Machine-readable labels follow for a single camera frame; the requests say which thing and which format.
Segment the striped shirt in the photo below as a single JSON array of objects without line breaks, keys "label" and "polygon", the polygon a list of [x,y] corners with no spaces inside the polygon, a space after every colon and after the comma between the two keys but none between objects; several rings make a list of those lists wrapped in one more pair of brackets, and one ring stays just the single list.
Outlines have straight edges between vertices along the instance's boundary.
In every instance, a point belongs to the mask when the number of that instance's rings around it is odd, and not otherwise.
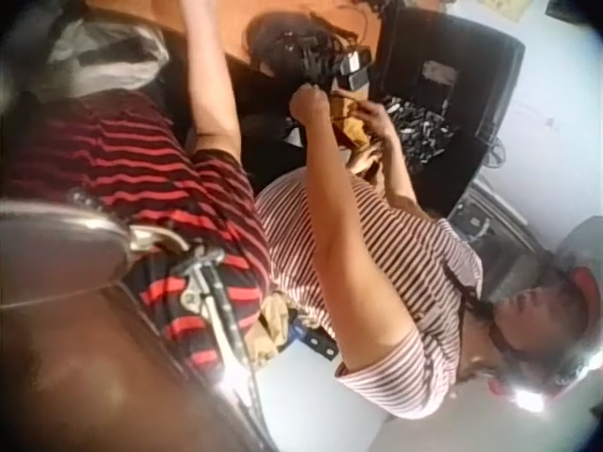
[{"label": "striped shirt", "polygon": [[[314,242],[304,174],[298,169],[272,183],[260,194],[257,209],[269,242],[272,279],[334,337],[311,265]],[[428,222],[391,208],[365,181],[350,180],[368,250],[405,300],[417,331],[370,367],[352,373],[342,364],[335,375],[398,417],[425,417],[454,384],[460,357],[461,296],[443,263],[480,292],[481,261],[445,220]]]},{"label": "striped shirt", "polygon": [[[221,151],[186,155],[170,122],[135,92],[101,92],[39,113],[24,143],[7,155],[3,196],[65,202],[66,193],[79,188],[121,218],[222,248],[218,271],[245,332],[268,288],[269,256],[252,189],[236,160]],[[178,262],[154,252],[137,261],[124,282],[178,358],[215,375],[214,336],[179,302],[186,282],[171,274]]]}]

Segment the sleeve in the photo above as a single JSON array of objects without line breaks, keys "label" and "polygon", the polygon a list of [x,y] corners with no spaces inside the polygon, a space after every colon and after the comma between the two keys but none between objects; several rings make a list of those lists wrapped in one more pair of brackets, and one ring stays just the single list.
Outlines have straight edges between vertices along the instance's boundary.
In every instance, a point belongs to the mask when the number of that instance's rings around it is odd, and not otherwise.
[{"label": "sleeve", "polygon": [[335,376],[360,396],[403,419],[433,414],[450,386],[447,361],[437,341],[418,331],[372,366],[351,373],[341,364]]},{"label": "sleeve", "polygon": [[205,193],[225,222],[235,243],[233,254],[247,261],[248,276],[265,295],[269,288],[269,252],[264,228],[257,216],[249,178],[243,167],[224,151],[202,150],[191,156]]},{"label": "sleeve", "polygon": [[[253,193],[242,167],[229,154],[203,151],[191,161],[200,175],[203,217],[214,225],[197,234],[224,250],[218,272],[245,334],[257,321],[269,284],[268,247]],[[179,263],[178,256],[156,252],[137,262],[126,284],[139,294],[146,314],[179,358],[211,375],[220,365],[217,343],[210,326],[181,303],[186,281],[172,274]]]}]

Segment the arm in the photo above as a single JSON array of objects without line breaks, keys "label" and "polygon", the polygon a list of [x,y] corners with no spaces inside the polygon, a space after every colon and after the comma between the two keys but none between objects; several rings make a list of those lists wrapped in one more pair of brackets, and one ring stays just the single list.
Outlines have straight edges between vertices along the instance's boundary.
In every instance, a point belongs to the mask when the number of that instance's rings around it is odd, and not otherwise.
[{"label": "arm", "polygon": [[218,149],[240,162],[235,94],[220,43],[216,0],[180,0],[180,8],[187,31],[195,150]]},{"label": "arm", "polygon": [[389,205],[416,217],[433,221],[416,201],[413,183],[404,161],[402,145],[399,142],[396,128],[383,105],[370,101],[357,101],[351,115],[364,121],[368,128],[381,139],[385,198]]},{"label": "arm", "polygon": [[291,101],[306,127],[307,200],[325,305],[350,371],[385,357],[416,326],[365,244],[350,176],[338,155],[326,94],[308,85]]},{"label": "arm", "polygon": [[389,205],[425,221],[435,222],[435,219],[427,215],[416,201],[415,190],[398,137],[387,137],[383,140],[382,161],[385,198]]}]

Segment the red and black striped shirt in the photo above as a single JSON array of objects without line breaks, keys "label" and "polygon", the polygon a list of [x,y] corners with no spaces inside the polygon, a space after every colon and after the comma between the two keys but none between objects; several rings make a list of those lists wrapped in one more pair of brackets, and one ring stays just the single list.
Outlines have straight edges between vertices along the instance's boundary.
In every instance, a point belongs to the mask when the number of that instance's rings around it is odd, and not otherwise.
[{"label": "red and black striped shirt", "polygon": [[[201,238],[225,251],[219,273],[245,331],[269,285],[269,255],[247,176],[230,154],[186,155],[170,122],[142,94],[106,91],[46,105],[5,167],[4,196],[61,202],[73,188],[136,222]],[[179,303],[178,262],[163,251],[138,261],[125,283],[182,359],[213,368],[204,322]]]}]

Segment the desk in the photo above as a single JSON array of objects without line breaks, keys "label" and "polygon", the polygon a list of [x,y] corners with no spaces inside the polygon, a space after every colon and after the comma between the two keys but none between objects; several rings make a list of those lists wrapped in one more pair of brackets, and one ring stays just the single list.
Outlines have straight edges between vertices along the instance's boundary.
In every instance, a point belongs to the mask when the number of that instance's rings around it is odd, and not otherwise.
[{"label": "desk", "polygon": [[[184,34],[177,0],[86,0],[93,10],[115,13]],[[438,9],[442,0],[416,0],[422,8]],[[364,36],[373,57],[381,32],[379,17],[366,4],[353,5],[350,0],[219,0],[220,33],[224,50],[231,57],[249,63],[243,35],[250,21],[269,11],[314,11],[326,20]]]}]

